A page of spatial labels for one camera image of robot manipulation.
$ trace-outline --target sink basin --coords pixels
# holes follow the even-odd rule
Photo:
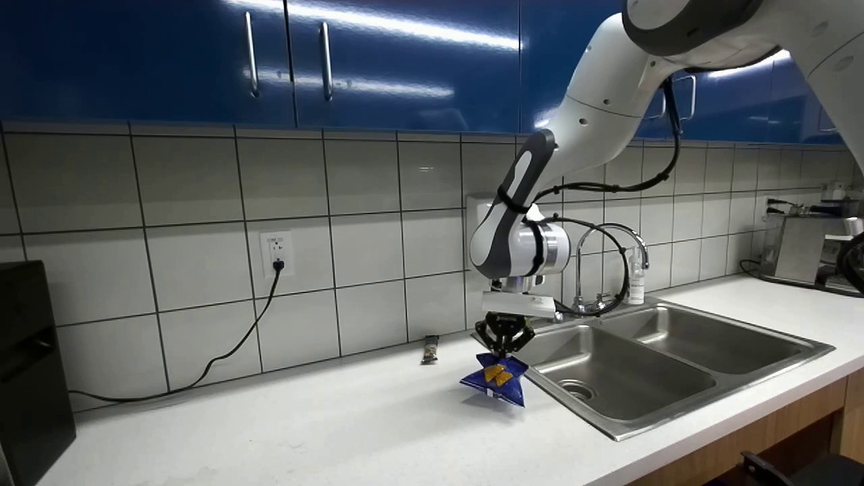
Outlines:
[[[812,341],[682,308],[648,308],[640,314],[601,319],[598,327],[725,374],[770,373],[818,351],[818,342]]]
[[[640,308],[536,328],[527,377],[613,439],[832,351],[685,308]]]

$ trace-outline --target power outlet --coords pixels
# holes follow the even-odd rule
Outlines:
[[[265,231],[262,234],[262,265],[265,265],[265,274],[273,272],[273,262],[280,260],[286,266],[282,272],[289,274],[295,266],[295,243],[289,231]]]

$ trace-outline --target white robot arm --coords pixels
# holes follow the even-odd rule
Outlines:
[[[609,161],[678,71],[721,71],[787,49],[864,166],[864,0],[625,0],[594,31],[547,130],[535,131],[477,223],[469,260],[502,284],[488,311],[556,316],[528,280],[563,270],[567,231],[540,223],[540,189]]]

